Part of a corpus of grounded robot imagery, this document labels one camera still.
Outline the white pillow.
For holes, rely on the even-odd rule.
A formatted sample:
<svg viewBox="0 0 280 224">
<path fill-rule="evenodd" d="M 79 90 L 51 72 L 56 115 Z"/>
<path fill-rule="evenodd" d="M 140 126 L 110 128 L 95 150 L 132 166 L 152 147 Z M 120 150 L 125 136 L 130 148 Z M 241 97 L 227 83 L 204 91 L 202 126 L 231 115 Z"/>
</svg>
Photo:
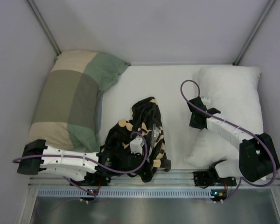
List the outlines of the white pillow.
<svg viewBox="0 0 280 224">
<path fill-rule="evenodd" d="M 263 119 L 257 91 L 261 71 L 257 67 L 209 66 L 201 68 L 194 80 L 200 95 L 208 98 L 207 108 L 216 108 L 230 122 L 253 134 L 263 133 Z M 239 151 L 219 134 L 199 131 L 185 162 L 207 167 L 220 160 L 236 160 Z"/>
</svg>

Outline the black floral plush pillowcase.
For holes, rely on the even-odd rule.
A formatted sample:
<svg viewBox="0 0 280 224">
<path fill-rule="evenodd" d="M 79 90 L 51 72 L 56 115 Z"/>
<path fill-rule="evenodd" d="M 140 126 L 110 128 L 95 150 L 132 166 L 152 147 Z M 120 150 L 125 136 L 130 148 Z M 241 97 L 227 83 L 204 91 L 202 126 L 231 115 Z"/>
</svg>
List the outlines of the black floral plush pillowcase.
<svg viewBox="0 0 280 224">
<path fill-rule="evenodd" d="M 158 140 L 152 139 L 154 124 L 161 130 Z M 168 172 L 171 169 L 171 161 L 166 156 L 161 113 L 154 97 L 145 98 L 134 104 L 131 120 L 120 120 L 109 131 L 100 151 L 111 151 L 117 156 L 125 155 L 130 151 L 130 142 L 136 137 L 141 137 L 148 149 L 143 170 L 137 174 L 141 180 L 143 182 L 151 181 L 159 168 Z"/>
</svg>

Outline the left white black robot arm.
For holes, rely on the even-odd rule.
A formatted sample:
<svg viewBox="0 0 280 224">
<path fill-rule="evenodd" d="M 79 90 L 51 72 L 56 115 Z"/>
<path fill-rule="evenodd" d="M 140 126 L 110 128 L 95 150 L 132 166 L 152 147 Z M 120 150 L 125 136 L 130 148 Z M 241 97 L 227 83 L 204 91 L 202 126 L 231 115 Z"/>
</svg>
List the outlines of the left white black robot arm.
<svg viewBox="0 0 280 224">
<path fill-rule="evenodd" d="M 17 173 L 39 173 L 68 177 L 76 182 L 85 181 L 87 175 L 112 177 L 140 171 L 147 159 L 147 144 L 135 138 L 127 154 L 117 156 L 111 151 L 82 153 L 62 150 L 35 140 L 25 145 L 22 156 L 13 160 L 18 164 Z"/>
</svg>

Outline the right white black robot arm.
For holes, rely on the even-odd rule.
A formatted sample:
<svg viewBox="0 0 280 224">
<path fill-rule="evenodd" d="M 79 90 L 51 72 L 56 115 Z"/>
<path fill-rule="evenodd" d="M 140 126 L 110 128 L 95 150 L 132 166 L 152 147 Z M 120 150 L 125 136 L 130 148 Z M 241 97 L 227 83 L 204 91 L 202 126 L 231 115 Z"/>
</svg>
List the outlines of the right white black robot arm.
<svg viewBox="0 0 280 224">
<path fill-rule="evenodd" d="M 190 126 L 219 134 L 238 150 L 238 158 L 217 163 L 214 169 L 220 178 L 239 177 L 254 186 L 272 175 L 273 183 L 280 167 L 272 138 L 252 132 L 228 121 L 216 108 L 207 109 L 200 97 L 187 101 L 191 111 Z"/>
</svg>

